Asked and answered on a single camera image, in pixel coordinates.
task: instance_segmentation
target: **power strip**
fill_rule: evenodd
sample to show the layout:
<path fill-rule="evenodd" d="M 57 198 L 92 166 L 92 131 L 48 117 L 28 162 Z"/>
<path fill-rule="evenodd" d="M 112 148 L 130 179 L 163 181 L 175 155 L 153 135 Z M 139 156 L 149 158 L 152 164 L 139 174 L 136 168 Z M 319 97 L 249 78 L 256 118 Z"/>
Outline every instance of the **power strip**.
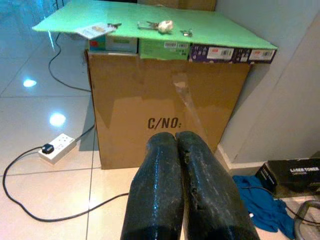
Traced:
<path fill-rule="evenodd" d="M 70 152 L 76 146 L 77 143 L 74 138 L 62 133 L 57 138 L 49 142 L 49 144 L 53 145 L 53 152 L 45 154 L 42 152 L 42 150 L 40 150 L 38 151 L 38 154 L 42 159 L 46 160 L 51 165 L 54 165 L 63 156 Z"/>

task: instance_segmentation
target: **power cord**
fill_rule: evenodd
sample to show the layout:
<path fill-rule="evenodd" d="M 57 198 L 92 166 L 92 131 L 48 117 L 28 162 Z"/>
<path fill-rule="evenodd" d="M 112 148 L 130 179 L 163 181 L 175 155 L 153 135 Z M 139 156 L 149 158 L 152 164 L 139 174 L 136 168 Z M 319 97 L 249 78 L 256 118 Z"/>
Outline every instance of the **power cord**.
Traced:
<path fill-rule="evenodd" d="M 261 186 L 245 186 L 245 187 L 242 187 L 242 189 L 261 189 L 261 190 L 264 190 L 266 192 L 268 192 L 273 198 L 277 199 L 277 200 L 280 200 L 283 202 L 283 200 L 279 199 L 279 198 L 276 198 L 275 197 L 275 194 L 273 192 L 271 192 L 270 190 L 264 188 L 264 187 L 261 187 Z M 320 222 L 316 222 L 316 221 L 310 221 L 310 220 L 306 220 L 304 219 L 303 217 L 299 216 L 297 213 L 295 213 L 290 207 L 287 206 L 287 204 L 285 205 L 285 207 L 293 214 L 295 215 L 298 219 L 301 219 L 307 223 L 310 223 L 310 224 L 314 224 L 314 225 L 320 225 Z"/>
<path fill-rule="evenodd" d="M 88 132 L 90 132 L 92 129 L 94 128 L 94 126 L 90 127 L 87 131 L 85 131 L 83 134 L 81 134 L 79 137 L 76 138 L 76 141 L 79 141 L 81 137 L 83 137 L 85 134 L 87 134 Z M 18 200 L 14 199 L 8 192 L 7 190 L 7 186 L 6 186 L 6 178 L 7 178 L 7 174 L 8 174 L 8 171 L 9 169 L 18 161 L 21 159 L 21 157 L 23 157 L 25 154 L 27 153 L 30 153 L 34 150 L 37 150 L 37 149 L 41 149 L 42 146 L 37 146 L 37 147 L 34 147 L 30 150 L 27 150 L 25 151 L 24 153 L 21 153 L 18 157 L 16 157 L 7 167 L 6 169 L 4 170 L 4 173 L 3 173 L 3 178 L 2 178 L 2 186 L 3 186 L 3 190 L 5 192 L 5 195 L 11 200 L 13 201 L 14 203 L 18 204 L 22 209 L 23 211 L 25 211 L 26 214 L 28 214 L 31 218 L 37 220 L 37 221 L 40 221 L 40 222 L 44 222 L 44 223 L 54 223 L 54 222 L 61 222 L 61 221 L 65 221 L 65 220 L 69 220 L 69 219 L 74 219 L 74 218 L 77 218 L 77 217 L 80 217 L 82 215 L 85 215 L 117 198 L 120 198 L 120 197 L 123 197 L 123 196 L 128 196 L 129 193 L 126 192 L 126 193 L 122 193 L 122 194 L 119 194 L 119 195 L 116 195 L 100 204 L 98 204 L 97 206 L 93 207 L 93 208 L 90 208 L 86 211 L 83 211 L 81 213 L 78 213 L 78 214 L 75 214 L 75 215 L 71 215 L 71 216 L 66 216 L 66 217 L 61 217 L 61 218 L 53 218 L 53 219 L 46 219 L 46 218 L 41 218 L 41 217 L 37 217 L 35 216 L 34 214 L 32 214 L 31 212 L 28 211 L 28 209 L 21 203 L 19 202 Z"/>
<path fill-rule="evenodd" d="M 63 84 L 64 86 L 68 87 L 68 88 L 71 88 L 71 89 L 76 89 L 76 90 L 79 90 L 79 91 L 84 91 L 84 92 L 87 92 L 87 93 L 91 93 L 90 90 L 88 89 L 85 89 L 85 88 L 81 88 L 81 87 L 76 87 L 76 86 L 71 86 L 63 81 L 61 81 L 59 78 L 57 78 L 51 71 L 51 63 L 53 62 L 53 60 L 55 60 L 61 53 L 61 47 L 60 45 L 58 44 L 58 39 L 59 39 L 59 36 L 60 36 L 61 32 L 58 33 L 58 35 L 56 36 L 55 38 L 55 44 L 57 45 L 57 47 L 59 48 L 59 51 L 58 53 L 53 57 L 51 58 L 51 60 L 49 61 L 49 64 L 48 64 L 48 69 L 49 69 L 49 72 L 50 72 L 50 75 L 51 77 L 53 77 L 54 80 L 56 80 L 57 82 Z"/>

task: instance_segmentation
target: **green cardboard sheet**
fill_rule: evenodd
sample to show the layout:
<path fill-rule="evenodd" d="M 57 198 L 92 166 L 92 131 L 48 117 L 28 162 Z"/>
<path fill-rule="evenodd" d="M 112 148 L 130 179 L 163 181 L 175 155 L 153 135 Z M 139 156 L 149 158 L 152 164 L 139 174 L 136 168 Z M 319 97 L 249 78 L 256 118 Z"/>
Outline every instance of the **green cardboard sheet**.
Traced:
<path fill-rule="evenodd" d="M 172 20 L 171 34 L 157 30 L 138 29 L 139 21 L 161 22 Z M 180 41 L 235 48 L 277 49 L 268 41 L 234 23 L 218 12 L 182 10 L 125 2 L 73 0 L 33 29 L 75 33 L 76 29 L 96 23 L 122 23 L 111 35 L 141 39 Z M 186 37 L 181 30 L 192 29 L 193 36 Z"/>

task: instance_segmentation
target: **blue cloth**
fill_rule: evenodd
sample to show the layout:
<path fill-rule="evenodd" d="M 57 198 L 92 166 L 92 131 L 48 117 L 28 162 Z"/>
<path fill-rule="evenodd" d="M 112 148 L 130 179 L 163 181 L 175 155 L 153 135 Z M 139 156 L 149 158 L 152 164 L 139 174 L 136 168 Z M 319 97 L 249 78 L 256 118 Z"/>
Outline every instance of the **blue cloth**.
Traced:
<path fill-rule="evenodd" d="M 268 232 L 276 233 L 278 229 L 290 239 L 294 239 L 294 220 L 287 214 L 286 204 L 282 200 L 274 200 L 272 195 L 263 189 L 243 187 L 262 187 L 255 176 L 234 176 L 233 180 L 240 192 L 240 197 L 254 225 Z"/>

